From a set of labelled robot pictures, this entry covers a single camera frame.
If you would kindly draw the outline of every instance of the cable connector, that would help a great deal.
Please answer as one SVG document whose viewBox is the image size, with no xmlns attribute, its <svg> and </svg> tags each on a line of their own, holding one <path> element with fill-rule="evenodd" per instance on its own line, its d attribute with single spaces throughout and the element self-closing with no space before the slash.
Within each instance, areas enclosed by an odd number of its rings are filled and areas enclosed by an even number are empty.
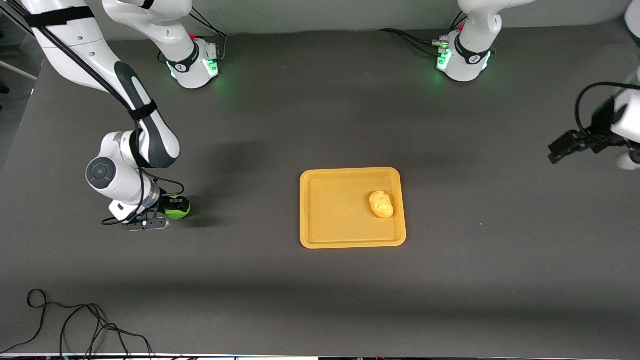
<svg viewBox="0 0 640 360">
<path fill-rule="evenodd" d="M 441 47 L 442 49 L 448 49 L 449 41 L 448 40 L 432 40 L 431 46 Z"/>
</svg>

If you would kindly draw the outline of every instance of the floor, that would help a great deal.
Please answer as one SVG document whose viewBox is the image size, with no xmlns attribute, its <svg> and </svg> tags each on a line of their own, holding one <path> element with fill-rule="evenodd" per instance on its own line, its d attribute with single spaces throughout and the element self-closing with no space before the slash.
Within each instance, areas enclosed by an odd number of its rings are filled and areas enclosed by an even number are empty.
<svg viewBox="0 0 640 360">
<path fill-rule="evenodd" d="M 4 14 L 0 15 L 0 60 L 37 76 L 44 55 L 33 37 L 25 34 Z M 10 89 L 9 94 L 0 94 L 0 172 L 4 167 L 13 139 L 20 126 L 35 82 L 0 67 L 0 83 Z"/>
</svg>

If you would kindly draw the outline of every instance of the black velcro band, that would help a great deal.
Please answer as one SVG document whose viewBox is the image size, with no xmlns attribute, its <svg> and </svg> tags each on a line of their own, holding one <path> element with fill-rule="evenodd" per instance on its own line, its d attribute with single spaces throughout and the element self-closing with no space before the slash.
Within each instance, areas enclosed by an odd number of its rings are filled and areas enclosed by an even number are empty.
<svg viewBox="0 0 640 360">
<path fill-rule="evenodd" d="M 32 28 L 42 28 L 44 26 L 65 25 L 67 21 L 87 19 L 89 17 L 94 17 L 89 6 L 80 6 L 27 15 L 24 19 L 27 20 L 27 24 Z"/>
<path fill-rule="evenodd" d="M 129 115 L 131 115 L 133 120 L 141 120 L 153 114 L 156 110 L 158 110 L 158 105 L 156 105 L 156 102 L 152 99 L 150 104 L 146 104 L 139 109 L 131 110 Z"/>
<path fill-rule="evenodd" d="M 145 0 L 145 2 L 142 4 L 141 8 L 149 10 L 151 9 L 151 6 L 153 6 L 155 0 Z"/>
</svg>

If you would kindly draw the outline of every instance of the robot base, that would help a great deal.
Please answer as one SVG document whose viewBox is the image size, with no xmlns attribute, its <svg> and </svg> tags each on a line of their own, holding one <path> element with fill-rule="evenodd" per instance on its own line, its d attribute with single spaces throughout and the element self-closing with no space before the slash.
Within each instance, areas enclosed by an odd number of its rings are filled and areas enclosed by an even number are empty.
<svg viewBox="0 0 640 360">
<path fill-rule="evenodd" d="M 171 76 L 187 89 L 197 89 L 205 86 L 211 79 L 218 76 L 218 49 L 216 44 L 210 44 L 202 39 L 193 41 L 199 48 L 199 58 L 187 72 L 173 69 L 169 63 Z"/>
<path fill-rule="evenodd" d="M 459 34 L 460 32 L 458 30 L 452 31 L 448 35 L 441 36 L 440 40 L 446 40 L 449 41 L 450 44 L 453 44 Z M 446 49 L 438 58 L 436 69 L 444 72 L 455 81 L 466 83 L 467 81 L 472 81 L 477 78 L 478 75 L 486 69 L 490 56 L 491 52 L 489 52 L 483 60 L 480 59 L 477 64 L 469 65 L 465 58 L 457 52 L 456 47 L 450 46 L 450 48 Z"/>
</svg>

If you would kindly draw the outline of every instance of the yellow plastic tray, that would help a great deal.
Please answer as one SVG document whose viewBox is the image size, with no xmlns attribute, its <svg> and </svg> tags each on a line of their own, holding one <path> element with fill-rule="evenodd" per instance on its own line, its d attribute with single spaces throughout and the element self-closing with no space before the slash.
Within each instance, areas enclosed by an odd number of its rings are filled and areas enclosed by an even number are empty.
<svg viewBox="0 0 640 360">
<path fill-rule="evenodd" d="M 379 218 L 369 196 L 384 191 L 394 214 Z M 402 245 L 400 174 L 391 167 L 308 170 L 300 177 L 300 242 L 309 249 Z"/>
</svg>

